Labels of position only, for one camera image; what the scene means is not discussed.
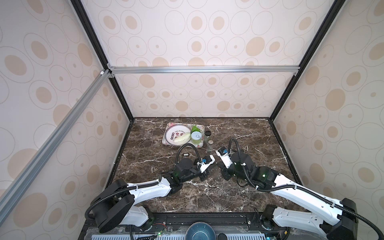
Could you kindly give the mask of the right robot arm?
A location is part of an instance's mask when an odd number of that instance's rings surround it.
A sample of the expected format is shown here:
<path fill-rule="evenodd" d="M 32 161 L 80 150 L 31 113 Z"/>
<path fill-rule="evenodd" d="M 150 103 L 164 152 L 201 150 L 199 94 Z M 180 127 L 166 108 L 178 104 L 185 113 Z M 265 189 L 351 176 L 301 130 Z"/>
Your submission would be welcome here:
<path fill-rule="evenodd" d="M 266 230 L 274 226 L 288 227 L 312 232 L 328 240 L 355 240 L 358 237 L 358 223 L 362 221 L 377 233 L 380 240 L 384 238 L 383 232 L 375 224 L 358 214 L 354 201 L 329 198 L 269 167 L 257 166 L 240 149 L 236 139 L 230 139 L 229 146 L 221 147 L 216 153 L 223 162 L 221 171 L 225 180 L 236 177 L 258 192 L 280 196 L 306 209 L 306 212 L 291 212 L 268 205 L 260 217 Z"/>

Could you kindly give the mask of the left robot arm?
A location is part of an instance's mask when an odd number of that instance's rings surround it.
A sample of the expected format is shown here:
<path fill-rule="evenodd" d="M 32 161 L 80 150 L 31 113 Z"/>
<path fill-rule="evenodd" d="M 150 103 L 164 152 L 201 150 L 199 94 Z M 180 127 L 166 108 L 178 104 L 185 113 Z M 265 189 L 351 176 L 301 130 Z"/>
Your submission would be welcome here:
<path fill-rule="evenodd" d="M 196 161 L 180 159 L 185 147 L 197 150 L 193 144 L 184 144 L 177 152 L 175 167 L 156 180 L 133 184 L 120 179 L 110 184 L 91 202 L 85 218 L 95 222 L 100 233 L 120 225 L 148 228 L 153 222 L 153 215 L 139 205 L 141 202 L 173 195 L 182 189 L 185 182 L 195 178 L 204 181 L 209 174 L 208 168 L 216 161 L 212 155 L 198 156 Z"/>

